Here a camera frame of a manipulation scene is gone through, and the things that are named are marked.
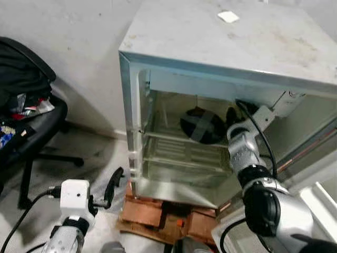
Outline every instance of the mini fridge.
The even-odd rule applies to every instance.
[[[223,11],[239,19],[219,18]],[[281,181],[314,162],[318,147],[320,155],[337,149],[327,144],[336,138],[337,43],[301,9],[146,0],[119,54],[136,196],[217,209],[240,195],[227,140],[201,144],[181,130],[181,116],[196,106],[224,121],[230,107],[244,117],[236,99],[270,108],[276,119],[265,134]]]

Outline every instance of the fridge top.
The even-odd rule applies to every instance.
[[[239,20],[223,21],[218,13],[224,10]],[[240,70],[245,76],[310,80],[337,93],[337,43],[296,7],[258,0],[147,0],[120,51]]]

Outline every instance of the concrete floor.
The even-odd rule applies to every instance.
[[[91,193],[95,198],[100,198],[103,196],[114,170],[119,166],[125,170],[126,177],[122,179],[121,186],[115,190],[111,209],[98,212],[94,229],[86,235],[83,253],[100,252],[106,242],[116,240],[122,243],[128,253],[163,252],[164,245],[159,242],[128,233],[120,233],[114,228],[123,206],[125,187],[130,177],[125,141],[70,130],[67,134],[57,134],[46,146],[44,152],[82,157],[85,164],[83,167],[77,168],[67,162],[35,161],[29,189],[31,198],[49,186],[59,185],[69,178],[88,180],[91,184]],[[0,196],[0,245],[3,244],[22,213],[16,208],[21,176],[22,167],[20,166],[12,168],[10,175],[8,173],[5,175],[8,180]],[[26,252],[33,246],[45,242],[54,225],[58,224],[59,218],[59,200],[42,198],[28,213],[13,235],[6,252]]]

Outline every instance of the black office chair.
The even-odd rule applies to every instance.
[[[5,37],[0,37],[0,43],[9,46],[24,55],[36,67],[39,68],[41,73],[48,78],[49,82],[55,81],[55,72],[39,56],[37,56],[26,46],[15,40]],[[28,198],[28,191],[34,159],[73,162],[78,167],[84,164],[83,159],[78,157],[39,154],[43,146],[65,125],[65,118],[67,116],[68,108],[67,104],[63,100],[55,96],[51,96],[50,102],[55,106],[55,109],[53,111],[38,115],[34,118],[25,120],[25,123],[35,130],[35,133],[28,137],[22,145],[16,148],[16,152],[11,153],[8,157],[6,157],[5,161],[2,161],[2,168],[8,168],[19,161],[26,162],[20,187],[18,201],[19,209],[27,209],[31,204],[31,201]]]

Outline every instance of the white wall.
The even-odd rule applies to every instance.
[[[59,77],[68,119],[125,131],[118,47],[141,0],[0,0],[0,36],[37,53]]]

